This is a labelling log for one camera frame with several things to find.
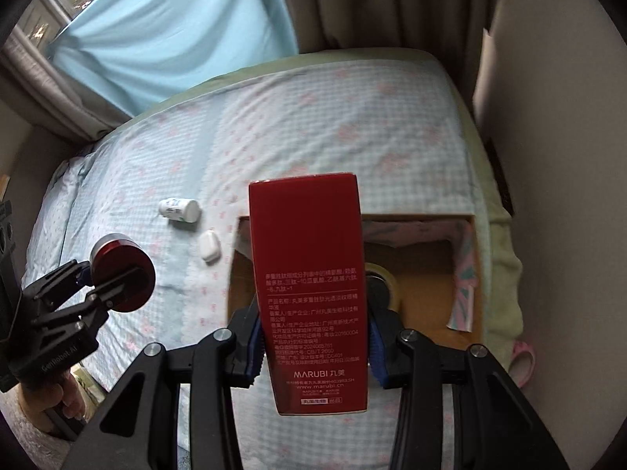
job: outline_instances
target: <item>red product box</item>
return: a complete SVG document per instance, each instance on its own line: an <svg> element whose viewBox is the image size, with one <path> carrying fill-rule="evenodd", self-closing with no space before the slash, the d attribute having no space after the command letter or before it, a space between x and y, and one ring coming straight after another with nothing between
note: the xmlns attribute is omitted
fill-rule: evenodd
<svg viewBox="0 0 627 470"><path fill-rule="evenodd" d="M281 415L368 404L368 311L357 178L249 186L255 286Z"/></svg>

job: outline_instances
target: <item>white bottle cap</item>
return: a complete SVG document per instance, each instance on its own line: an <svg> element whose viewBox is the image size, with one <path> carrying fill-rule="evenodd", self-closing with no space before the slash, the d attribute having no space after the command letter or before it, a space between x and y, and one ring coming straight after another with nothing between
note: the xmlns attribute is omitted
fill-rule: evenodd
<svg viewBox="0 0 627 470"><path fill-rule="evenodd" d="M185 222L196 222L200 217L200 205L196 200L189 200L189 203L183 210L183 219Z"/></svg>
<svg viewBox="0 0 627 470"><path fill-rule="evenodd" d="M207 263L215 261L220 257L220 240L215 232L209 230L202 233L198 237L198 244L200 246L200 256Z"/></svg>

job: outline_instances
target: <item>wall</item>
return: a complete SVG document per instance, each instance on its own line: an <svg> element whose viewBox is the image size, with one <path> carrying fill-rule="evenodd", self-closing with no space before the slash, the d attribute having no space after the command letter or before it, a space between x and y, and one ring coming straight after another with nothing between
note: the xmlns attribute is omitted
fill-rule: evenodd
<svg viewBox="0 0 627 470"><path fill-rule="evenodd" d="M627 415L627 45L597 0L498 0L475 99L524 264L527 394L574 470Z"/></svg>
<svg viewBox="0 0 627 470"><path fill-rule="evenodd" d="M37 127L20 148L4 196L5 200L11 200L13 208L13 233L16 242L13 263L19 277L24 274L26 249L52 174L63 160L75 153L76 145L68 144Z"/></svg>
<svg viewBox="0 0 627 470"><path fill-rule="evenodd" d="M18 150L33 126L0 100L0 175L11 174Z"/></svg>

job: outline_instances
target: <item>marubi logo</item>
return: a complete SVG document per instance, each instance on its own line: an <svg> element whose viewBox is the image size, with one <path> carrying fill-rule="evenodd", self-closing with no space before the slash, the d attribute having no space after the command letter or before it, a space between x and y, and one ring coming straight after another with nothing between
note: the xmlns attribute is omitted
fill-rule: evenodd
<svg viewBox="0 0 627 470"><path fill-rule="evenodd" d="M294 371L294 378L326 378L328 371Z"/></svg>

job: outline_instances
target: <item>mattress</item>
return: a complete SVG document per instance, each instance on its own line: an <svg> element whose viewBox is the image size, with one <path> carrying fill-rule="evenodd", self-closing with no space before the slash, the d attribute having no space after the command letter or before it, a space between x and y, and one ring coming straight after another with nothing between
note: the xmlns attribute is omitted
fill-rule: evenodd
<svg viewBox="0 0 627 470"><path fill-rule="evenodd" d="M363 212L475 214L484 341L506 365L522 330L509 216L468 111L441 65L419 51L283 59L215 78L133 119L57 170L23 284L87 259L109 232L126 233L147 251L157 271L152 299L134 313L112 313L100 349L85 361L111 388L148 342L192 344L227 323L234 229L248 211L249 182L336 171L357 175ZM197 199L201 220L188 226L161 218L157 204L171 196ZM198 255L205 229L220 235L224 251L211 266ZM181 398L179 444L188 448L187 390ZM384 468L398 398L373 380L365 414L279 418L264 367L253 388L233 391L245 467ZM452 447L444 450L446 468Z"/></svg>

